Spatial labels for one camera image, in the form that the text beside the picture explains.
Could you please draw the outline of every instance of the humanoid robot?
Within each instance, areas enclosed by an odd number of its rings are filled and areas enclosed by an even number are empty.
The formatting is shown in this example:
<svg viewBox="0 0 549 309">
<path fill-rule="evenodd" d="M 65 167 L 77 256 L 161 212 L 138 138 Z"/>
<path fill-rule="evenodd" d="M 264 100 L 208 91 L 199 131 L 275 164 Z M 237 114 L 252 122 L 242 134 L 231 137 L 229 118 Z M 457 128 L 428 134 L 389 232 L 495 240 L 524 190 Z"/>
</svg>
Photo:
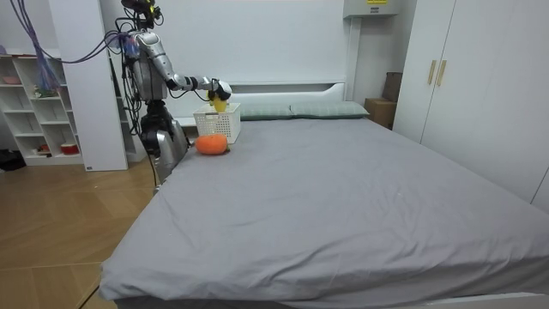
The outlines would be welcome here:
<svg viewBox="0 0 549 309">
<path fill-rule="evenodd" d="M 163 18 L 154 0 L 122 0 L 126 9 L 135 12 L 132 20 L 137 30 L 124 40 L 124 62 L 136 82 L 140 100 L 147 102 L 147 114 L 141 119 L 141 135 L 148 155 L 154 156 L 154 165 L 162 184 L 172 169 L 183 159 L 189 147 L 178 121 L 167 111 L 163 101 L 167 91 L 208 90 L 213 100 L 228 100 L 232 90 L 229 84 L 215 78 L 183 76 L 174 72 L 160 37 L 149 29 Z"/>
</svg>

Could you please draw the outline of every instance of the gray pillow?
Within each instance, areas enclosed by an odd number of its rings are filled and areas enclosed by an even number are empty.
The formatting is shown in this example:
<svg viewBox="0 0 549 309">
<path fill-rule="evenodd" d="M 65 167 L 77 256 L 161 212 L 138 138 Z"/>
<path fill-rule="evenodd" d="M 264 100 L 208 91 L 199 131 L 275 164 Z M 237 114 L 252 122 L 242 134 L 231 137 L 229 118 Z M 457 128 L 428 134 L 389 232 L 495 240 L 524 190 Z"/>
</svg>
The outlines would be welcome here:
<svg viewBox="0 0 549 309">
<path fill-rule="evenodd" d="M 289 104 L 240 104 L 240 120 L 276 120 L 291 117 Z"/>
<path fill-rule="evenodd" d="M 295 118 L 349 119 L 363 118 L 369 113 L 352 101 L 319 101 L 293 103 L 290 110 Z"/>
</svg>

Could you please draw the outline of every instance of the orange plush toy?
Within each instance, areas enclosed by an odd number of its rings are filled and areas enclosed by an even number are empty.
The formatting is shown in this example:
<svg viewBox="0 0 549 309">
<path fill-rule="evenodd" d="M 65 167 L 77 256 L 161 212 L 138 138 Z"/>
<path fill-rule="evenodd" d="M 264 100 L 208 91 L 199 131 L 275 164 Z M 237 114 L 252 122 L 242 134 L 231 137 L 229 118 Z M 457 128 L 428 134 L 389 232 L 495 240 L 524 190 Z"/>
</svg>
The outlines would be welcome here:
<svg viewBox="0 0 549 309">
<path fill-rule="evenodd" d="M 223 134 L 199 136 L 195 141 L 195 146 L 196 150 L 203 155 L 223 155 L 229 151 L 226 136 Z"/>
</svg>

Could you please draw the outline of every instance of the brown box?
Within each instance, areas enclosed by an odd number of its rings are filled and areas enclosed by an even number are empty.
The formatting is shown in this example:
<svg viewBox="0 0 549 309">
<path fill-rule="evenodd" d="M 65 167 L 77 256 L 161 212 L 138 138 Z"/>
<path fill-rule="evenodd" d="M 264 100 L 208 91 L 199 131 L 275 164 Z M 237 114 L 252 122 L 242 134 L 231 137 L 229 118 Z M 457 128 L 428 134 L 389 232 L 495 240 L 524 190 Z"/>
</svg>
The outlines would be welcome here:
<svg viewBox="0 0 549 309">
<path fill-rule="evenodd" d="M 385 79 L 382 97 L 393 102 L 398 102 L 398 94 L 401 92 L 402 73 L 389 72 Z"/>
<path fill-rule="evenodd" d="M 389 130 L 393 130 L 396 103 L 386 99 L 366 99 L 364 108 L 370 113 L 367 118 Z"/>
</svg>

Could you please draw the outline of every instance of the white basket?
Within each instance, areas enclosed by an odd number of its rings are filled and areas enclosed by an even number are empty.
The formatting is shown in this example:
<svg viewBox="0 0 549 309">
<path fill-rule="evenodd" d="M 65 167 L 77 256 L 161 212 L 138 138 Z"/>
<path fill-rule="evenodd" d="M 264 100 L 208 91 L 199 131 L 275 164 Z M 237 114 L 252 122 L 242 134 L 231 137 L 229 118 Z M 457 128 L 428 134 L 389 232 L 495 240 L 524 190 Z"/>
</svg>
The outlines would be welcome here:
<svg viewBox="0 0 549 309">
<path fill-rule="evenodd" d="M 240 103 L 229 103 L 224 112 L 216 112 L 209 104 L 197 109 L 195 116 L 198 135 L 224 134 L 228 143 L 234 143 L 240 133 Z"/>
</svg>

